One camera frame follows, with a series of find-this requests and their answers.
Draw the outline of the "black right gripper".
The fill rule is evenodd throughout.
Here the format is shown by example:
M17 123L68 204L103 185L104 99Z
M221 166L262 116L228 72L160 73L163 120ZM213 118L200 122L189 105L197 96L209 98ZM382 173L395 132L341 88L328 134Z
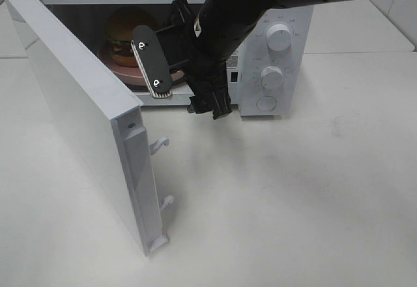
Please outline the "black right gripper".
M195 33L197 14L187 0L174 1L167 17L167 25L157 31L146 25L137 26L132 35L135 42L144 42L140 52L146 63L150 60L172 74L184 73L186 83L193 91L188 113L212 112L213 120L232 112L227 84L225 61L200 50Z

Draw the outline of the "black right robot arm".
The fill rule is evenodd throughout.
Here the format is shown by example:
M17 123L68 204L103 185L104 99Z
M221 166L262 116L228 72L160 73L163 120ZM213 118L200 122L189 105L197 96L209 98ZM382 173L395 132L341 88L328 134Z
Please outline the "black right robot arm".
M281 10L353 0L205 0L194 13L174 0L165 27L134 29L131 46L152 98L172 96L176 72L192 91L189 113L225 117L236 104L243 116L287 113L303 44L293 42Z

